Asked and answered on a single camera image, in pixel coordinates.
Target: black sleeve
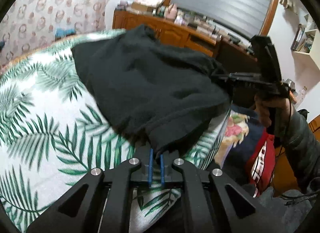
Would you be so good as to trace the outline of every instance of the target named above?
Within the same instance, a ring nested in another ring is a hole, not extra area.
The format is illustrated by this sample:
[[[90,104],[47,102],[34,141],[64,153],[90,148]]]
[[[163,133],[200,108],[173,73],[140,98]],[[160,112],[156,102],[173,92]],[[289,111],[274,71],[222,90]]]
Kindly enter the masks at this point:
[[[283,146],[299,187],[303,192],[319,190],[320,143],[305,118],[296,111],[291,117],[287,138]]]

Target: wooden floor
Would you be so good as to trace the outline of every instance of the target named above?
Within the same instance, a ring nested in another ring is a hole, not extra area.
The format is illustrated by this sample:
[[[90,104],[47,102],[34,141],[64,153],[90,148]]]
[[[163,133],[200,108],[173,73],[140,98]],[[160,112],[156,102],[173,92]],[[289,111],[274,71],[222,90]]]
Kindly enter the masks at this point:
[[[310,129],[315,135],[316,139],[320,141],[320,115],[316,117],[309,124]],[[276,149],[276,156],[279,155],[280,148]],[[280,193],[284,193],[290,189],[298,189],[297,180],[293,174],[293,170],[285,156],[284,149],[282,149],[281,155],[278,158],[275,167],[275,176],[271,185],[275,188],[275,196]]]

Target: person's arm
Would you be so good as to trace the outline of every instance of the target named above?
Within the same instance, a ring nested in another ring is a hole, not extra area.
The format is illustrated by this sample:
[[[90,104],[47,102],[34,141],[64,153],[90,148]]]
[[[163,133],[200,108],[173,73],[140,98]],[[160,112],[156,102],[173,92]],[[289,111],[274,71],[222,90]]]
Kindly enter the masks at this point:
[[[290,102],[288,99],[275,99],[262,102],[256,98],[257,112],[261,122],[270,126],[268,107],[282,109],[282,126],[288,124],[290,115]],[[305,118],[291,107],[291,118],[286,138],[282,138],[283,147],[287,159],[297,178],[298,185],[302,191],[306,191],[310,182],[320,177],[320,143],[308,127]],[[314,185],[313,191],[319,190],[320,185]]]

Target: blue strip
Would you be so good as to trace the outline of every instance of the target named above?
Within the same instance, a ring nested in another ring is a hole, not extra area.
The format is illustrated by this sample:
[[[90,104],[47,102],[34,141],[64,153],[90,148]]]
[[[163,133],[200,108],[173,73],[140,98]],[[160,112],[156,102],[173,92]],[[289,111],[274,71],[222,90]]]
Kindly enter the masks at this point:
[[[152,184],[152,175],[153,175],[153,149],[150,150],[150,157],[149,157],[149,174],[148,174],[148,183],[149,186]]]
[[[164,162],[163,155],[160,155],[160,164],[161,164],[161,185],[164,187]]]

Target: red fabric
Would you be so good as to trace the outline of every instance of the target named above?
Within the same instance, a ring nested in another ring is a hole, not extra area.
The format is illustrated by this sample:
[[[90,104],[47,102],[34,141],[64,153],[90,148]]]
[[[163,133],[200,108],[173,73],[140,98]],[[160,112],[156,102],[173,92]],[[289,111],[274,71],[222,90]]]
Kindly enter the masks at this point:
[[[267,189],[273,174],[273,169],[276,164],[273,141],[274,136],[264,131],[256,145],[253,155],[245,165],[249,182],[255,185],[257,189],[255,197],[260,196],[260,194]]]

